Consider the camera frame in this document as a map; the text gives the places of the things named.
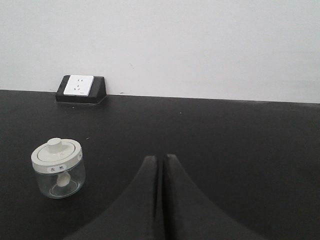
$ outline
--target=jar lid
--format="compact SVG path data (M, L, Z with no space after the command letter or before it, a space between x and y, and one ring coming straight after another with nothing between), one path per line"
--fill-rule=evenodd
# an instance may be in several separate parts
M56 174L66 171L77 165L81 158L80 143L58 137L37 147L31 155L34 170L42 174Z

